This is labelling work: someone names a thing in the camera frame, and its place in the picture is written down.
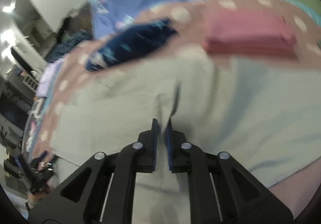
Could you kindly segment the person left hand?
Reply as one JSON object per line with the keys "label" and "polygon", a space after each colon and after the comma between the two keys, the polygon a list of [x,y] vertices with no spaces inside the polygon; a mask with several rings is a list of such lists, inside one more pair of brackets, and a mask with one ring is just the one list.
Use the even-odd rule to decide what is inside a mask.
{"label": "person left hand", "polygon": [[25,203],[25,206],[28,211],[33,209],[37,203],[39,203],[42,199],[44,199],[47,196],[47,193],[42,191],[42,192],[37,192],[36,194],[29,193],[28,194],[28,199],[27,202]]}

